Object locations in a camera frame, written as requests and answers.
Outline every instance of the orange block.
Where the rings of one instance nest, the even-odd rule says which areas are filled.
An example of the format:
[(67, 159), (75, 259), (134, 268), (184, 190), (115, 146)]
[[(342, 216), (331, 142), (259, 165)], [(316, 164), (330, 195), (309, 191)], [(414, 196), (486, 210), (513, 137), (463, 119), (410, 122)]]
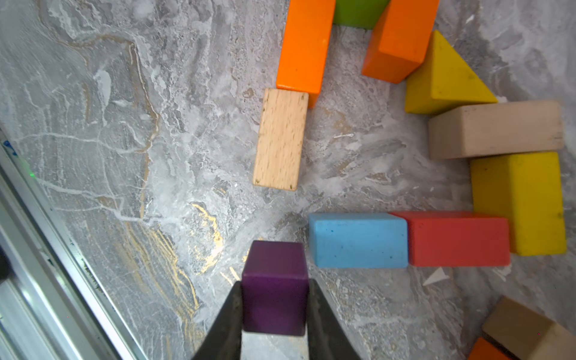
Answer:
[(398, 84), (424, 62), (439, 0), (391, 0), (372, 30), (362, 75)]
[(474, 344), (468, 360), (510, 360), (510, 358), (502, 354), (488, 341), (479, 338)]
[(335, 7), (336, 0), (290, 0), (276, 87), (310, 94), (308, 108), (322, 88)]

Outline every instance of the gray marble floor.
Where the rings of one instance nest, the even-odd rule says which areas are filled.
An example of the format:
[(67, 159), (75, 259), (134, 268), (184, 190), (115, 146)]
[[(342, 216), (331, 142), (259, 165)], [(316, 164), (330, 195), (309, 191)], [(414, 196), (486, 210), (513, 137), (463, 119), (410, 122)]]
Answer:
[[(0, 124), (150, 359), (198, 348), (258, 238), (314, 211), (471, 209), (467, 162), (430, 161), (405, 84), (360, 75), (370, 32), (334, 26), (298, 190), (254, 187), (287, 0), (7, 0)], [(462, 360), (501, 294), (576, 333), (576, 2), (441, 0), (435, 27), (499, 97), (563, 102), (565, 255), (511, 268), (310, 265), (364, 359)], [(307, 358), (248, 335), (245, 359)]]

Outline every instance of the tan block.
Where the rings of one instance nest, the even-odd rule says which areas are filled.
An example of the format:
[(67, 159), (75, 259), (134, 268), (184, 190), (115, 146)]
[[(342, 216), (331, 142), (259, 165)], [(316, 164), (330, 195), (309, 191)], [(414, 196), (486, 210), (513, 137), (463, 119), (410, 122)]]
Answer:
[(295, 191), (308, 94), (266, 89), (252, 184)]
[(435, 160), (548, 151), (564, 146), (557, 101), (469, 105), (428, 122)]
[(482, 330), (520, 360), (574, 360), (576, 338), (560, 324), (512, 299), (496, 305)]

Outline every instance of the wooden block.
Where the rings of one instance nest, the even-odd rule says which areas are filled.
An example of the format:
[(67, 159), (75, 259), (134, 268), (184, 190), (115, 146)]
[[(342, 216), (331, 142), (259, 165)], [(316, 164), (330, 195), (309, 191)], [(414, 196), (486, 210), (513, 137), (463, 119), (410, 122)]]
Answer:
[(334, 24), (372, 29), (390, 0), (336, 0)]
[(510, 358), (502, 354), (488, 341), (479, 338), (474, 344), (468, 360), (510, 360)]
[(574, 360), (576, 338), (560, 324), (507, 297), (482, 330), (520, 360)]
[(310, 214), (310, 249), (318, 267), (408, 266), (406, 220), (390, 214)]
[(448, 41), (434, 31), (426, 58), (406, 79), (406, 112), (438, 114), (498, 100)]
[(266, 89), (252, 184), (296, 191), (308, 94)]
[(413, 266), (506, 266), (508, 220), (470, 211), (394, 211), (408, 222)]
[(398, 84), (420, 66), (438, 1), (391, 0), (372, 31), (362, 75)]
[(276, 87), (310, 94), (309, 108), (322, 88), (335, 6), (336, 0), (290, 0)]
[(508, 219), (518, 255), (566, 252), (558, 154), (525, 153), (470, 163), (474, 211)]
[(564, 146), (562, 131), (557, 101), (463, 106), (428, 122), (430, 158), (557, 150)]
[(304, 246), (254, 241), (242, 272), (244, 331), (302, 336), (307, 300)]

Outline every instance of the purple cube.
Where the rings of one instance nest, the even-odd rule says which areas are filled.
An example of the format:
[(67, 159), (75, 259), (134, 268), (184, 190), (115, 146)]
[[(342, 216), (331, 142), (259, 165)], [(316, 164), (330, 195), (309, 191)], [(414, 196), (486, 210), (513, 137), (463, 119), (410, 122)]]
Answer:
[(302, 244), (254, 241), (242, 272), (244, 331), (302, 336), (307, 300)]

